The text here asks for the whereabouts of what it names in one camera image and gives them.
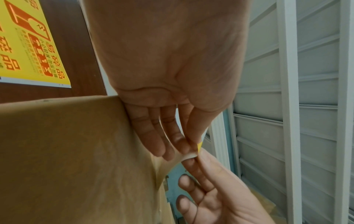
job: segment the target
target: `wooden door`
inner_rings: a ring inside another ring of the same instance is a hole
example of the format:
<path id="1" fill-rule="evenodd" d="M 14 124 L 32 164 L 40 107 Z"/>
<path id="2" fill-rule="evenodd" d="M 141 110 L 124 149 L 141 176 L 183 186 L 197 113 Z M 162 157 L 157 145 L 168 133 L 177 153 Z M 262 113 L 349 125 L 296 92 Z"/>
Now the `wooden door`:
<path id="1" fill-rule="evenodd" d="M 40 0 L 71 89 L 0 83 L 0 103 L 106 95 L 89 32 L 77 0 Z"/>

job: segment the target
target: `finger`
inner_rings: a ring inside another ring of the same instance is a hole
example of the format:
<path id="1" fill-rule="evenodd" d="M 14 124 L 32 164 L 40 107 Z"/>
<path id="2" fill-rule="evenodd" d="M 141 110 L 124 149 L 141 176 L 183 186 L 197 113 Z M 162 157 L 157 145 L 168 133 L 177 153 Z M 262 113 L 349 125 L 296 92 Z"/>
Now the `finger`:
<path id="1" fill-rule="evenodd" d="M 235 174 L 228 172 L 215 157 L 204 149 L 200 151 L 197 159 L 206 178 L 229 205 L 236 207 L 240 199 L 250 194 L 247 186 Z"/>
<path id="2" fill-rule="evenodd" d="M 176 122 L 176 105 L 161 107 L 161 124 L 172 145 L 183 154 L 191 150 Z"/>
<path id="3" fill-rule="evenodd" d="M 197 215 L 197 206 L 184 195 L 178 196 L 176 208 L 183 215 L 187 223 L 193 223 Z"/>
<path id="4" fill-rule="evenodd" d="M 182 165 L 198 181 L 206 192 L 210 192 L 215 188 L 214 185 L 205 177 L 195 158 L 183 161 Z"/>
<path id="5" fill-rule="evenodd" d="M 193 108 L 189 115 L 185 136 L 196 144 L 200 143 L 202 141 L 202 134 L 220 112 L 221 111 L 207 112 L 196 107 Z"/>
<path id="6" fill-rule="evenodd" d="M 149 117 L 151 119 L 151 123 L 154 126 L 155 130 L 158 132 L 159 136 L 161 137 L 163 143 L 165 144 L 165 154 L 163 154 L 163 158 L 167 161 L 170 161 L 174 157 L 174 149 L 170 144 L 170 141 L 166 138 L 165 132 L 163 131 L 161 124 L 160 124 L 160 108 L 152 108 L 149 109 Z"/>
<path id="7" fill-rule="evenodd" d="M 178 114 L 180 117 L 182 130 L 184 133 L 187 130 L 187 122 L 192 110 L 193 110 L 193 105 L 191 103 L 178 105 Z"/>
<path id="8" fill-rule="evenodd" d="M 165 144 L 152 125 L 147 107 L 125 104 L 125 108 L 136 134 L 146 149 L 154 156 L 165 154 Z"/>
<path id="9" fill-rule="evenodd" d="M 178 186 L 188 192 L 196 204 L 201 203 L 205 197 L 205 191 L 187 174 L 182 175 L 178 180 Z"/>

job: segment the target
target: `yellow poster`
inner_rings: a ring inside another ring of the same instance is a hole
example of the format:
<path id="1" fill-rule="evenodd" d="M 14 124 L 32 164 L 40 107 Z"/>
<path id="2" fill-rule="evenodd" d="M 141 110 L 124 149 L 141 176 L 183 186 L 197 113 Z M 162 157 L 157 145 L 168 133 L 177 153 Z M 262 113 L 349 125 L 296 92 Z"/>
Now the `yellow poster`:
<path id="1" fill-rule="evenodd" d="M 0 0 L 0 82 L 71 88 L 39 0 Z"/>

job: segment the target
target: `yellow sign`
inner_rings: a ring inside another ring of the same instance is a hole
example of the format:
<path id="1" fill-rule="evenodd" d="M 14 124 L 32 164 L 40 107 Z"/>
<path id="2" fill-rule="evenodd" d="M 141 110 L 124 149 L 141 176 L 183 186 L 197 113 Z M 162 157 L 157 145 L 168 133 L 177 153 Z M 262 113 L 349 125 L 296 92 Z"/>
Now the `yellow sign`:
<path id="1" fill-rule="evenodd" d="M 0 0 L 0 82 L 71 88 L 38 0 Z"/>

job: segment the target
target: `hand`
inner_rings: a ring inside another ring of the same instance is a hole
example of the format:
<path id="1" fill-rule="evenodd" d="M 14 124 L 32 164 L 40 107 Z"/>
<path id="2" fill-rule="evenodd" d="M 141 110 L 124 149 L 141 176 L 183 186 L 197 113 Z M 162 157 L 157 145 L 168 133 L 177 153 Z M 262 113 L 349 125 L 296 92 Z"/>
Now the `hand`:
<path id="1" fill-rule="evenodd" d="M 274 224 L 247 186 L 204 149 L 182 164 L 198 181 L 188 175 L 178 181 L 195 202 L 177 198 L 176 207 L 188 224 Z"/>
<path id="2" fill-rule="evenodd" d="M 181 153 L 196 150 L 202 133 L 232 102 L 250 2 L 84 0 L 96 53 L 155 156 L 174 156 L 164 132 Z M 175 120 L 177 106 L 186 138 Z"/>

